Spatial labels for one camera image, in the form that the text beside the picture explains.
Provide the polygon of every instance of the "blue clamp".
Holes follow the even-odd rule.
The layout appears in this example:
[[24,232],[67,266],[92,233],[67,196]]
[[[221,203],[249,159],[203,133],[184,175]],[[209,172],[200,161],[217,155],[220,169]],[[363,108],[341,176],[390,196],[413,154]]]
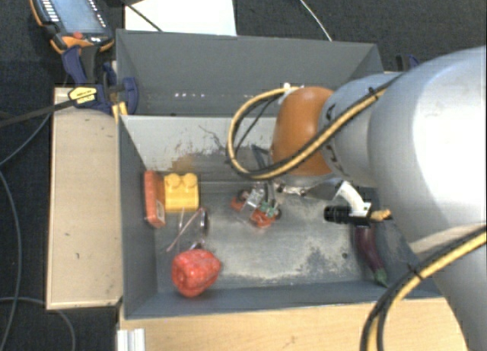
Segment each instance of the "blue clamp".
[[88,86],[95,88],[94,97],[88,101],[83,101],[76,107],[84,107],[99,110],[105,114],[112,113],[112,106],[120,101],[127,103],[129,114],[134,114],[138,104],[138,89],[135,78],[124,78],[121,85],[116,85],[116,73],[111,65],[106,62],[103,64],[103,84],[97,83],[94,75],[95,62],[99,48],[87,47],[81,50],[80,47],[72,46],[62,55],[62,64],[68,75],[70,75],[77,86]]

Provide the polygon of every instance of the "yellow cable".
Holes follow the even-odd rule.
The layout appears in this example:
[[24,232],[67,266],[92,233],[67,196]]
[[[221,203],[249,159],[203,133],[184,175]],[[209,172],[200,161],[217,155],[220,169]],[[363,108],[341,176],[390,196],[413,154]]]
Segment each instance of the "yellow cable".
[[[486,242],[487,242],[487,232],[484,232],[481,235],[471,238],[470,240],[466,241],[462,245],[451,250],[449,253],[438,258],[435,262],[431,263],[429,266],[425,267],[423,270],[419,272],[418,275],[414,276],[404,284],[404,286],[394,296],[394,299],[390,304],[389,310],[391,310],[394,307],[394,305],[396,305],[397,302],[405,298],[417,285],[419,285],[422,282],[423,279],[432,276],[439,270],[442,270],[449,264],[452,264],[455,260],[460,259],[461,257],[469,254],[470,252],[476,250],[477,248],[480,248],[482,245],[485,245]],[[368,349],[370,350],[372,350],[371,345],[375,345],[377,343],[377,329],[378,329],[379,318],[380,315],[376,316],[376,318],[374,319],[371,325],[371,332],[367,342]]]
[[[250,172],[242,167],[242,165],[238,162],[235,158],[235,151],[234,151],[234,138],[232,136],[234,127],[237,121],[240,119],[242,113],[251,105],[255,104],[262,99],[266,99],[271,96],[284,94],[288,90],[295,90],[297,88],[277,88],[275,90],[267,91],[263,94],[257,95],[256,97],[248,100],[242,107],[235,113],[234,117],[232,118],[230,129],[228,131],[228,138],[227,138],[227,150],[228,150],[228,157],[230,158],[230,162],[232,165],[239,170],[239,172],[243,174],[249,174]],[[274,171],[264,173],[264,174],[252,174],[252,178],[255,180],[266,180],[272,179],[278,175],[284,174],[291,169],[297,167],[304,159],[306,159],[309,155],[315,152],[321,145],[324,144],[326,140],[328,140],[337,130],[339,130],[343,125],[345,125],[351,118],[365,110],[367,107],[372,105],[379,97],[381,97],[386,88],[383,90],[378,91],[377,93],[372,94],[369,98],[364,99],[360,104],[352,107],[351,109],[347,110],[342,116],[338,118],[327,130],[325,130],[321,136],[316,139],[312,144],[310,144],[307,148],[303,149],[298,155],[292,158],[290,161],[286,162],[279,168],[276,168]]]

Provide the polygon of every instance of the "white paper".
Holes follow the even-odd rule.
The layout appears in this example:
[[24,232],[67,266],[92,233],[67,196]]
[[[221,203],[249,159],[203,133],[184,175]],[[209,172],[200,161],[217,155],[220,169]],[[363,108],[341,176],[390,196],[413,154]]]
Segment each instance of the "white paper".
[[[134,5],[167,32],[235,36],[232,0],[144,0]],[[127,30],[155,30],[126,7]]]

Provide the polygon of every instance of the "white bracket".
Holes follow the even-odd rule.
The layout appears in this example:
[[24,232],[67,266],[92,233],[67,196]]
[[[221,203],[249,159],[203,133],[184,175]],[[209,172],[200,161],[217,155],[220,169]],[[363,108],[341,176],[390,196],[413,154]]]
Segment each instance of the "white bracket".
[[118,330],[116,349],[117,351],[145,351],[145,329]]
[[372,206],[370,202],[364,202],[358,191],[346,180],[342,182],[333,199],[337,196],[341,196],[349,203],[352,208],[349,214],[351,217],[366,217]]

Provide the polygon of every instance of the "red object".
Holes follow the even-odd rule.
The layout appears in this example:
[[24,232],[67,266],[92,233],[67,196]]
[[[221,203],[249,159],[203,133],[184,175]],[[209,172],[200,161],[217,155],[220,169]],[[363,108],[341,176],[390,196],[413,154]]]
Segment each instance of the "red object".
[[155,228],[166,225],[164,181],[157,172],[144,173],[145,218]]
[[83,33],[81,31],[75,31],[73,33],[73,37],[76,39],[76,40],[83,40]]
[[187,250],[173,259],[171,277],[185,297],[196,297],[215,283],[220,260],[206,250]]
[[267,228],[275,221],[275,215],[268,217],[267,214],[261,210],[255,209],[250,215],[250,221],[259,228]]
[[240,210],[242,210],[242,208],[244,207],[244,204],[245,204],[245,201],[240,201],[237,199],[236,196],[234,196],[232,199],[231,199],[231,202],[230,202],[230,207],[235,210],[236,212],[239,212]]

